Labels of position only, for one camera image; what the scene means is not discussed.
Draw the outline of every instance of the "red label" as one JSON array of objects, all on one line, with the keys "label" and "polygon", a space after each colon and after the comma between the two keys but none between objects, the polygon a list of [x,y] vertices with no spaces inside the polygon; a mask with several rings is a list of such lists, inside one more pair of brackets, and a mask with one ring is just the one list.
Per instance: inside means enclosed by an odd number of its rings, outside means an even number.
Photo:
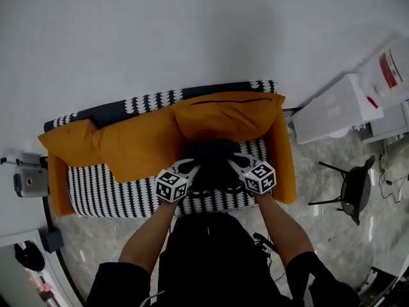
[{"label": "red label", "polygon": [[371,97],[366,97],[366,98],[368,99],[368,101],[369,101],[370,103],[372,103],[372,106],[374,106],[375,109],[378,109],[378,108],[379,108],[378,105],[376,104],[376,102],[375,102]]},{"label": "red label", "polygon": [[388,61],[386,59],[386,53],[381,55],[381,58],[379,59],[379,64],[381,65],[383,76],[385,77],[386,83],[388,83],[389,88],[392,89],[393,87],[397,86],[394,74],[390,70]]}]

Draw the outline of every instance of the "black chair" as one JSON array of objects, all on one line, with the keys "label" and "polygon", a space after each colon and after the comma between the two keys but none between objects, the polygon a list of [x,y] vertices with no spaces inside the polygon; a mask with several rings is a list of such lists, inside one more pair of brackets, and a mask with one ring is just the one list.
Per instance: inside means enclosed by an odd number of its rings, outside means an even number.
[{"label": "black chair", "polygon": [[354,167],[350,171],[344,171],[337,167],[319,162],[320,165],[334,169],[340,172],[343,176],[344,182],[341,188],[341,195],[334,200],[311,202],[308,205],[324,205],[326,203],[340,202],[342,208],[337,210],[345,212],[345,214],[352,217],[357,225],[360,224],[359,213],[363,211],[369,201],[371,195],[371,178],[368,171],[375,162],[375,156],[372,155],[365,165]]}]

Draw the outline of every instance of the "gray device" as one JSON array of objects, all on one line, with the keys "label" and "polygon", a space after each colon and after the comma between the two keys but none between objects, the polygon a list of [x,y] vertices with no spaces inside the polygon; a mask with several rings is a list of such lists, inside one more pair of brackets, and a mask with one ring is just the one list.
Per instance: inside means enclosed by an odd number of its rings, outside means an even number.
[{"label": "gray device", "polygon": [[13,176],[14,190],[21,198],[44,197],[49,195],[48,171],[41,164],[22,162],[15,163],[1,159],[1,164],[15,164]]}]

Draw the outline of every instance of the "person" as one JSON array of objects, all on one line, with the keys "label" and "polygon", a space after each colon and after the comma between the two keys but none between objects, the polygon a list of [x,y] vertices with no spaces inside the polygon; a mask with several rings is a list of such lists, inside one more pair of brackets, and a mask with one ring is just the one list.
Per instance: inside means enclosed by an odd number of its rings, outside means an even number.
[{"label": "person", "polygon": [[301,226],[270,194],[255,199],[292,299],[280,294],[262,250],[228,214],[179,218],[160,254],[177,205],[162,202],[125,244],[118,263],[100,265],[86,306],[150,306],[150,276],[159,254],[156,307],[358,306],[358,295],[321,263]]}]

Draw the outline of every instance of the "white appliance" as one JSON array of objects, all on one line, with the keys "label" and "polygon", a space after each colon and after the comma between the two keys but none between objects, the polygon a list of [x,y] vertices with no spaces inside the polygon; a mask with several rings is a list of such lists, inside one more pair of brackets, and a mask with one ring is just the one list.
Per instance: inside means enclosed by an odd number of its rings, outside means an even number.
[{"label": "white appliance", "polygon": [[394,37],[357,70],[373,104],[396,106],[409,99],[409,38]]},{"label": "white appliance", "polygon": [[354,126],[383,117],[359,86],[358,74],[347,74],[292,117],[297,143],[340,137]]}]

